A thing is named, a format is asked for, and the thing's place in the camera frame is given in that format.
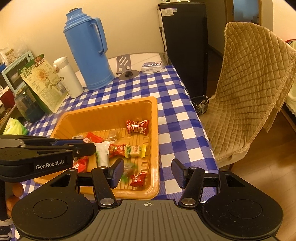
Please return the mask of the person left hand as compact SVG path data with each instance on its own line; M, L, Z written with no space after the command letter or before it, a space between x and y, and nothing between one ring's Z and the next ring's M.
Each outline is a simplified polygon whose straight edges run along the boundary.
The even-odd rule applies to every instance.
M14 205L20 200L23 195L23 185L21 183L6 183L8 187L9 196L6 198L6 211L8 217L11 217L11 212Z

